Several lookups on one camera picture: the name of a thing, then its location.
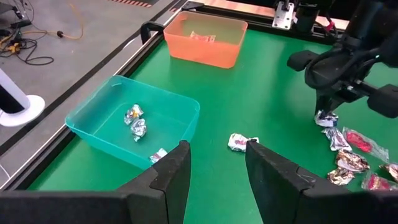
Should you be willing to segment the teal plastic bin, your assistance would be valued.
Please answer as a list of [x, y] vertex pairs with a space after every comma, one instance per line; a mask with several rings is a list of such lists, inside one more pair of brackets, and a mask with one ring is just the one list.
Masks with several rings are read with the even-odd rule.
[[[147, 126], [137, 141], [124, 121], [135, 104]], [[159, 149], [170, 152], [179, 141], [192, 139], [199, 114], [200, 104], [192, 98], [116, 75], [72, 110], [65, 123], [91, 147], [147, 169]]]

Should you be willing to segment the white red candy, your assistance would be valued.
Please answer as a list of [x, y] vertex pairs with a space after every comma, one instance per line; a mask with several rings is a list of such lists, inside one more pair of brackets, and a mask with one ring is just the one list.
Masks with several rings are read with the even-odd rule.
[[160, 148], [155, 154], [151, 155], [149, 157], [149, 159], [150, 159], [151, 163], [155, 164], [156, 162], [158, 162], [161, 158], [163, 158], [167, 154], [168, 154], [168, 152], [165, 149]]
[[246, 152], [246, 144], [248, 141], [251, 141], [251, 140], [255, 140], [256, 142], [259, 142], [259, 138], [257, 138], [257, 137], [246, 138], [242, 134], [233, 133], [229, 137], [228, 147], [232, 151]]

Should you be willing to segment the white round-base pole stand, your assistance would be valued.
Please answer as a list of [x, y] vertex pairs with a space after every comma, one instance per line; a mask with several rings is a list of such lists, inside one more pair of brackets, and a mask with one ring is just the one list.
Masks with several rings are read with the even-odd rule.
[[0, 125], [16, 127], [38, 118], [45, 109], [39, 95], [26, 95], [0, 68]]

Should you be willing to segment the silver foil candy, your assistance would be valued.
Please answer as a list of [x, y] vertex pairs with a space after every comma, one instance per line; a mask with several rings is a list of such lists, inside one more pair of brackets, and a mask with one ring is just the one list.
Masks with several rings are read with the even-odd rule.
[[130, 125], [134, 120], [139, 119], [144, 114], [143, 110], [138, 104], [134, 104], [129, 108], [124, 115], [124, 123]]
[[135, 142], [138, 142], [147, 131], [146, 121], [144, 118], [137, 118], [131, 124], [131, 132]]
[[335, 127], [338, 123], [339, 117], [334, 113], [326, 113], [323, 110], [319, 110], [314, 117], [315, 123], [318, 126], [324, 128]]

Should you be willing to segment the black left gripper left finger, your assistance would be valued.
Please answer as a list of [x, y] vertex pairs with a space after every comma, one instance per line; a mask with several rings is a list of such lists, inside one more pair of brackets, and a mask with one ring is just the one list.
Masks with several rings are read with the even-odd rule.
[[182, 224], [191, 177], [191, 148], [178, 146], [118, 188], [127, 194], [132, 224]]

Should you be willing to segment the red gummy clear wrapper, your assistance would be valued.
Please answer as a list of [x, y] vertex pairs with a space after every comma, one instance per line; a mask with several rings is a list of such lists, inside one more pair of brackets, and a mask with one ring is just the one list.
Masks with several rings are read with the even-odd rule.
[[389, 162], [389, 150], [380, 146], [374, 140], [347, 127], [343, 128], [343, 136], [348, 143], [357, 147], [359, 150], [368, 153], [383, 162]]
[[195, 33], [194, 31], [191, 32], [190, 38], [193, 40], [199, 40], [202, 42], [209, 42], [213, 43], [216, 39], [216, 35], [200, 35]]
[[367, 171], [361, 183], [364, 190], [398, 190], [398, 184], [378, 176], [372, 171]]

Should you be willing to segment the gold brown candy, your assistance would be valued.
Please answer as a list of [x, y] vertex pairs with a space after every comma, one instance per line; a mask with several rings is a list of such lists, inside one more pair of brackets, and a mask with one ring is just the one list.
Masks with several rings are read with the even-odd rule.
[[382, 164], [379, 167], [388, 172], [394, 181], [398, 183], [398, 164]]
[[347, 185], [354, 179], [354, 173], [350, 170], [338, 167], [327, 174], [327, 179], [335, 185]]
[[352, 151], [339, 150], [335, 163], [338, 167], [352, 172], [364, 172], [370, 169], [370, 165], [367, 160]]

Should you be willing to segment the silver wrapper candy right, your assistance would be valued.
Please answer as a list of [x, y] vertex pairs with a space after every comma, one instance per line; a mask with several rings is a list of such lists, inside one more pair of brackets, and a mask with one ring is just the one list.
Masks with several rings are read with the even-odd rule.
[[332, 151], [352, 150], [351, 146], [348, 144], [345, 137], [339, 131], [338, 128], [336, 127], [325, 128], [324, 130], [322, 130], [322, 133], [325, 134], [325, 136], [330, 141], [330, 149]]

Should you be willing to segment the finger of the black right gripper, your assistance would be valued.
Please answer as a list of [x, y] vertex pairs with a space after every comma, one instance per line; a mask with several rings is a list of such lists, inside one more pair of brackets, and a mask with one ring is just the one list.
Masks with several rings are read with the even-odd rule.
[[326, 105], [325, 105], [325, 113], [330, 114], [334, 112], [338, 107], [338, 101], [332, 97], [327, 97], [326, 98]]
[[325, 103], [326, 96], [321, 93], [316, 93], [315, 114], [318, 114], [319, 111], [323, 110]]

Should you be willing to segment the orange plastic bin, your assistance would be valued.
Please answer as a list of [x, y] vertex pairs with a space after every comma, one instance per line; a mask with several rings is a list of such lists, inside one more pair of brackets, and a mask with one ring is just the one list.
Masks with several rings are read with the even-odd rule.
[[[170, 55], [220, 68], [234, 67], [248, 23], [242, 20], [179, 12], [164, 29], [164, 37]], [[194, 31], [200, 35], [216, 35], [213, 43], [190, 38]]]

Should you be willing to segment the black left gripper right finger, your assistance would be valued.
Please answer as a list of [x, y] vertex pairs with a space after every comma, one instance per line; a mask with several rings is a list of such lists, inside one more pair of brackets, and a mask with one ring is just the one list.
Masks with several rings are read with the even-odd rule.
[[246, 144], [249, 182], [264, 224], [350, 224], [348, 191], [256, 141]]

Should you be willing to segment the black hazard-edged floor plate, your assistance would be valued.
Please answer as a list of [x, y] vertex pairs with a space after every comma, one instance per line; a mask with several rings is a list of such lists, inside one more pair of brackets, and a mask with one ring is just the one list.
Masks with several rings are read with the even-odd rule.
[[139, 7], [152, 7], [158, 0], [108, 0]]

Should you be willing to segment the silver metal mounting bracket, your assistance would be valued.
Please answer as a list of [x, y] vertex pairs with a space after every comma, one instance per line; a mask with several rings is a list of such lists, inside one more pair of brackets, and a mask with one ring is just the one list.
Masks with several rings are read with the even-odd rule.
[[275, 29], [290, 30], [294, 7], [294, 3], [289, 0], [279, 1], [274, 13], [272, 27]]

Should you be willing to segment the green felt table mat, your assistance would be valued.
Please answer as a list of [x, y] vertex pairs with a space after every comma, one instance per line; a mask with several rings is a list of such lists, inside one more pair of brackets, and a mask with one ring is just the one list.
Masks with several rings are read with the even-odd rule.
[[[330, 46], [248, 30], [236, 65], [222, 69], [172, 58], [165, 42], [137, 71], [137, 81], [196, 99], [200, 117], [193, 139], [192, 174], [184, 224], [262, 224], [244, 154], [227, 147], [232, 133], [261, 144], [320, 177], [335, 168], [330, 142], [314, 122], [315, 91], [303, 73], [286, 66], [302, 50]], [[347, 127], [376, 141], [398, 162], [398, 118], [370, 110], [366, 98], [335, 112]], [[29, 190], [113, 190], [141, 170], [78, 137], [29, 186]]]

